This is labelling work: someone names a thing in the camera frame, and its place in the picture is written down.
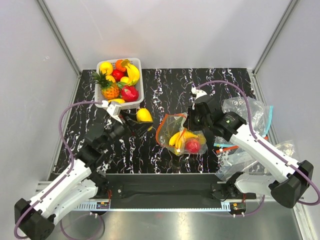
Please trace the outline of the clear bag orange zipper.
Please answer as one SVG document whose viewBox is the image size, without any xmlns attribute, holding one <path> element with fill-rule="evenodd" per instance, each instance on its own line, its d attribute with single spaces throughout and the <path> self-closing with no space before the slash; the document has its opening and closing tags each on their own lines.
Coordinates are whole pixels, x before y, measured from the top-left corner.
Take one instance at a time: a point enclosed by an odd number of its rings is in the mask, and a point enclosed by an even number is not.
<svg viewBox="0 0 320 240">
<path fill-rule="evenodd" d="M 156 142 L 176 156 L 203 155 L 207 140 L 201 130 L 191 131 L 184 127 L 186 113 L 166 114 L 156 131 Z"/>
</svg>

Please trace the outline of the yellow banana bunch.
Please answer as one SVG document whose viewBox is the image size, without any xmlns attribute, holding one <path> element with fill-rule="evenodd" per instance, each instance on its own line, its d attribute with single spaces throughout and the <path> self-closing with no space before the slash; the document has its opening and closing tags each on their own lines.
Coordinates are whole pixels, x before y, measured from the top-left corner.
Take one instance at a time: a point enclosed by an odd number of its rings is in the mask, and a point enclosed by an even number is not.
<svg viewBox="0 0 320 240">
<path fill-rule="evenodd" d="M 183 144 L 190 138 L 197 139 L 198 136 L 190 131 L 182 131 L 175 133 L 169 140 L 169 146 L 181 149 Z"/>
</svg>

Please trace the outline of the green apple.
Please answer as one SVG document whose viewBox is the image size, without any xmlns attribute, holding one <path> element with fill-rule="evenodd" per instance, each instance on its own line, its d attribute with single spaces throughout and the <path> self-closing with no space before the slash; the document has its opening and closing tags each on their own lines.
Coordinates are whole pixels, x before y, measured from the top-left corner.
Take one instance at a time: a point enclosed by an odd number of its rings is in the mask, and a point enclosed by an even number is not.
<svg viewBox="0 0 320 240">
<path fill-rule="evenodd" d="M 186 116 L 180 116 L 179 119 L 178 119 L 179 125 L 183 126 L 184 123 L 186 122 L 186 120 L 187 120 Z"/>
</svg>

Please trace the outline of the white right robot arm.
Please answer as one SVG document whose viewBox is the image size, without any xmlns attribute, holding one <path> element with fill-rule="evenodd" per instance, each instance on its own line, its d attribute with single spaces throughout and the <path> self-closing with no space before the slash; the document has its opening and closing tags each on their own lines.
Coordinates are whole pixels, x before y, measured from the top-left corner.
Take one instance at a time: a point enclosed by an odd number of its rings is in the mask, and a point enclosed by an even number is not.
<svg viewBox="0 0 320 240">
<path fill-rule="evenodd" d="M 216 137 L 243 149 L 270 173 L 252 175 L 236 172 L 218 188 L 218 196 L 228 194 L 236 199 L 248 193 L 266 195 L 291 209 L 311 184 L 314 166 L 309 161 L 299 162 L 281 152 L 255 133 L 237 113 L 224 113 L 207 94 L 195 97 L 183 126 L 191 132 L 209 129 Z"/>
</svg>

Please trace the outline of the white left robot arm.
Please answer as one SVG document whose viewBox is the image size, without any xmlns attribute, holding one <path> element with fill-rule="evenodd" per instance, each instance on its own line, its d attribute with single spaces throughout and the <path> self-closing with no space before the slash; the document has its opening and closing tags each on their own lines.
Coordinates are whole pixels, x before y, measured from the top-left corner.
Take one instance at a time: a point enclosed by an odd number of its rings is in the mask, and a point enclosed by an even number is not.
<svg viewBox="0 0 320 240">
<path fill-rule="evenodd" d="M 139 120 L 137 115 L 121 111 L 110 128 L 94 123 L 88 129 L 84 144 L 68 167 L 45 189 L 31 199 L 21 198 L 14 205 L 14 235 L 17 239 L 45 240 L 57 223 L 82 202 L 103 198 L 108 181 L 97 172 L 104 150 L 116 140 L 130 136 L 141 138 L 152 128 L 151 117 Z"/>
</svg>

